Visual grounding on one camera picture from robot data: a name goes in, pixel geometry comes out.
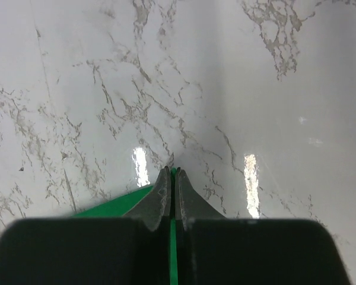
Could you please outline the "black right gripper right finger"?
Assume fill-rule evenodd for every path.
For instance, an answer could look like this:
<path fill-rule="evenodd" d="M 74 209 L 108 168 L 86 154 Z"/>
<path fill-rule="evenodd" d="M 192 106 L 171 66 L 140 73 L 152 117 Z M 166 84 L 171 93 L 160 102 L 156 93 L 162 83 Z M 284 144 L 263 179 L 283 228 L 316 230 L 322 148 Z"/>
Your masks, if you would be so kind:
<path fill-rule="evenodd" d="M 225 218 L 174 173 L 178 284 L 349 284 L 331 234 L 297 218 Z"/>

